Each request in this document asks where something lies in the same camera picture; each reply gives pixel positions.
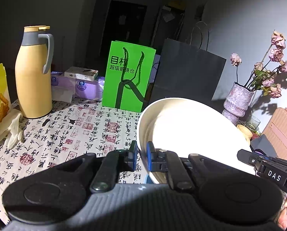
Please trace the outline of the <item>person right hand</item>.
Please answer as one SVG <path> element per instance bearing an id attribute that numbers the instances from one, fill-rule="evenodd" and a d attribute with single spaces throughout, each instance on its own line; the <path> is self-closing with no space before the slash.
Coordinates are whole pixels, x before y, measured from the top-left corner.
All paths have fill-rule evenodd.
<path id="1" fill-rule="evenodd" d="M 282 230 L 287 229 L 287 207 L 284 208 L 279 215 L 278 227 L 280 227 Z"/>

